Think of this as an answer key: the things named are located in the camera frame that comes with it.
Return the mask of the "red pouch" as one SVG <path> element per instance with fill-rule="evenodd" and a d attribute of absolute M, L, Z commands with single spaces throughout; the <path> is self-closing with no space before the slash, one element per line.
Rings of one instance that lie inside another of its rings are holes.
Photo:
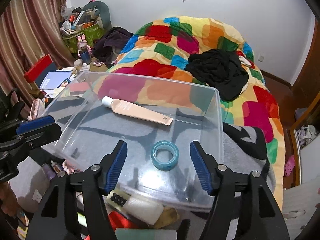
<path fill-rule="evenodd" d="M 108 214 L 108 218 L 112 226 L 112 229 L 114 231 L 118 228 L 120 229 L 138 229 L 139 228 L 134 222 L 128 220 L 117 211 L 111 211 Z"/>

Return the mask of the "teal cylinder bottle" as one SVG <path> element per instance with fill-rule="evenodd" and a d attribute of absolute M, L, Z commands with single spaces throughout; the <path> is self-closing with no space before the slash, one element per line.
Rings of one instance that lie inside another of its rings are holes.
<path fill-rule="evenodd" d="M 132 240 L 176 240 L 176 230 L 121 229 L 115 231 L 117 239 Z"/>

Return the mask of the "blue tape roll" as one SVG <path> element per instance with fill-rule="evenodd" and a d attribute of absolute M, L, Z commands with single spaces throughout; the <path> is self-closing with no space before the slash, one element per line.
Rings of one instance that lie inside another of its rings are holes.
<path fill-rule="evenodd" d="M 152 147 L 151 161 L 158 170 L 170 171 L 178 164 L 179 155 L 179 150 L 174 143 L 161 140 Z"/>

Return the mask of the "white tape roll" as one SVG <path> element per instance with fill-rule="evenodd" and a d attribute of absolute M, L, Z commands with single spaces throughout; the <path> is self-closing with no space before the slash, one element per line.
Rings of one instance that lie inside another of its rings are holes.
<path fill-rule="evenodd" d="M 154 225 L 163 213 L 164 206 L 139 195 L 131 195 L 123 205 L 128 214 L 146 224 Z"/>

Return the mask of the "gold small item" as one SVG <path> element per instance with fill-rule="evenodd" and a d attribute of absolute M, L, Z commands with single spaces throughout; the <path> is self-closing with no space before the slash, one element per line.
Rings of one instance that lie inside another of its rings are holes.
<path fill-rule="evenodd" d="M 152 226 L 153 229 L 161 229 L 177 222 L 180 218 L 178 211 L 172 207 L 165 207 L 159 219 Z"/>

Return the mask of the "beige cosmetic tube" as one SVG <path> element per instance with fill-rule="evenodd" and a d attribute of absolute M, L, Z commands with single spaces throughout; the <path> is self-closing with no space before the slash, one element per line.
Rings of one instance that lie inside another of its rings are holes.
<path fill-rule="evenodd" d="M 149 110 L 125 100 L 113 99 L 109 96 L 104 96 L 101 100 L 101 103 L 103 106 L 110 108 L 113 113 L 128 116 L 131 118 L 150 121 L 166 126 L 170 126 L 173 122 L 173 118 L 169 116 Z"/>

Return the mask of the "blue white book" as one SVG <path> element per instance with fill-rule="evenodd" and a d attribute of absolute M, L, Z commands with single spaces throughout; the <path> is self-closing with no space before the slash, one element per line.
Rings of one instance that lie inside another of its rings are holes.
<path fill-rule="evenodd" d="M 40 89 L 55 89 L 65 81 L 65 79 L 70 78 L 72 75 L 72 71 L 55 71 L 48 72 L 44 80 L 40 85 Z"/>

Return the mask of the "red flat box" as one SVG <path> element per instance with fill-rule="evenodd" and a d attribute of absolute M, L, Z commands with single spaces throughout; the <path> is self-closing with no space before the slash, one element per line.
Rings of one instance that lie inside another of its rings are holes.
<path fill-rule="evenodd" d="M 53 63 L 49 54 L 45 55 L 39 61 L 37 61 L 25 74 L 24 78 L 27 83 L 35 82 L 35 80 L 41 75 Z"/>

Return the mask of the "pink croc shoe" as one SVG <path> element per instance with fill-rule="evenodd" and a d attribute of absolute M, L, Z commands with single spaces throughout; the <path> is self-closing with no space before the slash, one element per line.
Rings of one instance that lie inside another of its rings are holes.
<path fill-rule="evenodd" d="M 294 168 L 295 168 L 295 156 L 291 155 L 285 163 L 285 167 L 284 167 L 285 177 L 290 176 Z"/>

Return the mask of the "pink rabbit toy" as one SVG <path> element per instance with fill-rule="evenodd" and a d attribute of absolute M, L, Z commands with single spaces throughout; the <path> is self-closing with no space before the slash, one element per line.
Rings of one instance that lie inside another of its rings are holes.
<path fill-rule="evenodd" d="M 78 57 L 85 64 L 92 62 L 92 48 L 88 45 L 85 34 L 77 37 Z"/>

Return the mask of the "clear plastic storage box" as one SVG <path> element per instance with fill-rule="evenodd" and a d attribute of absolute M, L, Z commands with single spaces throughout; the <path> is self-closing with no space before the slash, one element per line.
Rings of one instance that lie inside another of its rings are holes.
<path fill-rule="evenodd" d="M 170 126 L 113 113 L 104 96 L 135 103 L 173 118 Z M 198 141 L 204 151 L 223 162 L 223 131 L 217 89 L 171 79 L 119 73 L 84 72 L 46 108 L 60 125 L 60 139 L 47 150 L 85 170 L 99 163 L 118 141 L 127 143 L 127 158 L 118 187 L 164 205 L 208 212 L 213 197 L 203 191 L 190 158 Z M 178 164 L 161 171 L 151 161 L 153 145 L 161 140 L 179 150 Z"/>

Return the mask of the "dark purple clothing pile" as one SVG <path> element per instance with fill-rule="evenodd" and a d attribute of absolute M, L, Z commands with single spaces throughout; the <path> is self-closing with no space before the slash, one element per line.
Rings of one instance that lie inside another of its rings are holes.
<path fill-rule="evenodd" d="M 95 42 L 92 48 L 93 56 L 106 66 L 113 66 L 118 55 L 132 36 L 133 33 L 122 27 L 111 28 Z"/>

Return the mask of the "wooden door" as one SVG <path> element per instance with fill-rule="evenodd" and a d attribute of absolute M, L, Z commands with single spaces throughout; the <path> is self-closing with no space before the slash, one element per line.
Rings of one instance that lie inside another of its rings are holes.
<path fill-rule="evenodd" d="M 297 108 L 309 107 L 319 93 L 319 22 L 316 20 L 311 46 L 297 80 L 291 88 Z"/>

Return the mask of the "colourful patchwork quilt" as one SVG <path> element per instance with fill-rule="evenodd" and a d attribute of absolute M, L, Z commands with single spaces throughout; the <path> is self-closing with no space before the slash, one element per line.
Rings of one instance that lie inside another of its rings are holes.
<path fill-rule="evenodd" d="M 253 49 L 233 26 L 212 18 L 189 16 L 152 21 L 129 39 L 109 72 L 198 83 L 185 71 L 189 56 L 217 48 L 235 51 L 248 73 L 242 94 L 234 101 L 221 101 L 222 119 L 228 124 L 263 131 L 267 157 L 275 175 L 273 195 L 282 207 L 285 142 L 279 106 L 254 62 Z"/>

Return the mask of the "wall socket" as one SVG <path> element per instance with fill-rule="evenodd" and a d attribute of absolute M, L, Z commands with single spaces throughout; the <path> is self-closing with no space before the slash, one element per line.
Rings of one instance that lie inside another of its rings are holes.
<path fill-rule="evenodd" d="M 258 58 L 258 61 L 263 62 L 263 60 L 264 60 L 264 56 L 260 55 L 259 58 Z"/>

